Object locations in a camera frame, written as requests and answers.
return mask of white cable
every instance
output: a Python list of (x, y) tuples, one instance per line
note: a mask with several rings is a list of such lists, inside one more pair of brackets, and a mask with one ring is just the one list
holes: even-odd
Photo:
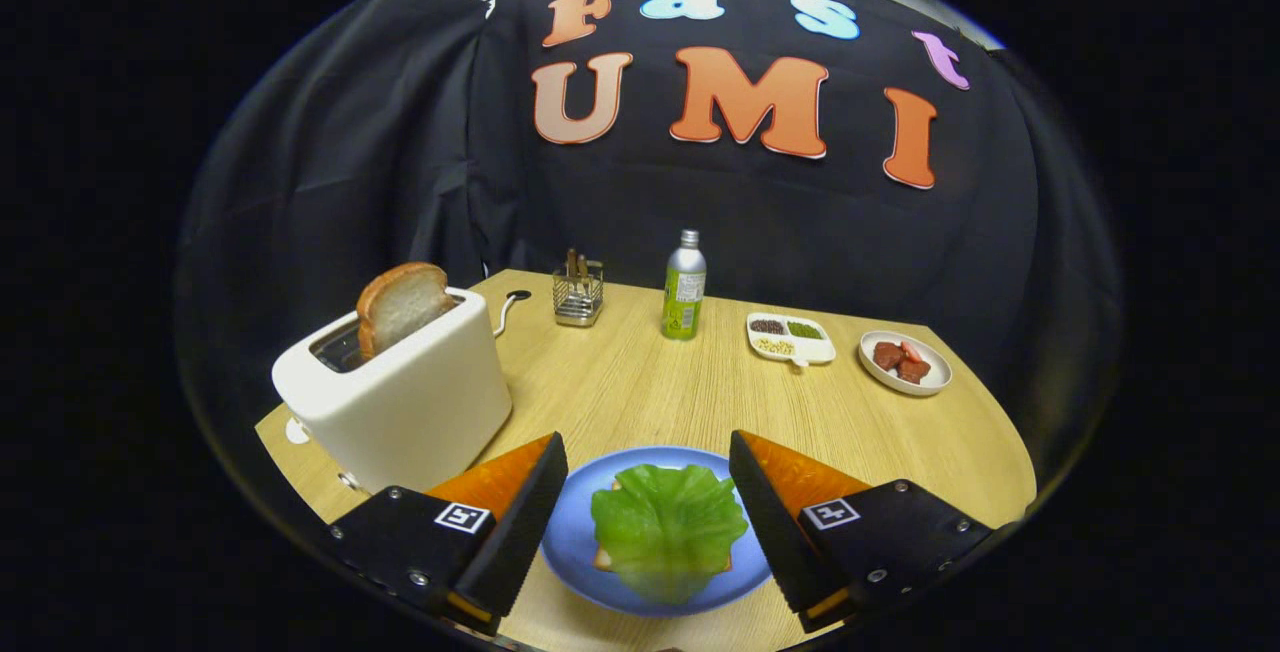
[(518, 300), (518, 297), (507, 297), (507, 305), (502, 306), (502, 318), (499, 318), (498, 320), (498, 329), (493, 330), (494, 337), (498, 337), (499, 334), (502, 334), (503, 329), (507, 329), (507, 310), (511, 309), (511, 305), (516, 300)]

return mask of toast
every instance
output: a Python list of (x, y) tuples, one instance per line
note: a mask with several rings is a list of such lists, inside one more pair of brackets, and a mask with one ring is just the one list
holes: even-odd
[(449, 278), (428, 263), (404, 263), (374, 278), (356, 302), (360, 356), (369, 361), (457, 306)]
[[(618, 484), (618, 480), (613, 479), (613, 489), (621, 489), (621, 488), (622, 488), (622, 485)], [(596, 544), (595, 546), (595, 557), (591, 558), (591, 566), (594, 566), (595, 569), (600, 570), (602, 573), (612, 573), (613, 571), (613, 558), (609, 557), (609, 553), (604, 551), (604, 547), (600, 547), (599, 544)], [(732, 553), (730, 553), (730, 556), (724, 560), (724, 569), (722, 571), (727, 573), (727, 571), (730, 571), (732, 569), (733, 569), (733, 556), (732, 556)]]

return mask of strawberry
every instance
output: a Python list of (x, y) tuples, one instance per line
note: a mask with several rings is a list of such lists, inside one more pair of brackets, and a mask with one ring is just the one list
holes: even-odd
[(924, 359), (920, 357), (920, 354), (915, 351), (915, 347), (911, 347), (911, 343), (906, 339), (902, 341), (902, 354), (906, 355), (906, 359), (914, 363), (924, 361)]

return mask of toaster slot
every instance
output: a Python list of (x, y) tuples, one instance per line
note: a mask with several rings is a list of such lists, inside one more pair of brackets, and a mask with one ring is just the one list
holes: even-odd
[[(449, 295), (449, 297), (453, 297), (453, 301), (458, 306), (466, 301), (466, 297), (457, 295)], [(458, 306), (453, 306), (453, 310), (458, 309)], [(435, 319), (440, 319), (453, 310)], [(426, 324), (430, 325), (435, 320), (430, 320)], [(315, 355), (316, 360), (320, 360), (326, 368), (337, 373), (351, 371), (365, 364), (365, 359), (360, 355), (360, 320), (352, 320), (315, 341), (311, 345), (311, 354)]]

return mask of lettuce leaf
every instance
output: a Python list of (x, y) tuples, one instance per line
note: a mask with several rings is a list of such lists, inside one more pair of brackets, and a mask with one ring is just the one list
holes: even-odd
[(646, 599), (684, 605), (724, 570), (746, 533), (733, 480), (689, 465), (637, 465), (616, 475), (618, 489), (591, 494), (595, 542), (622, 583)]

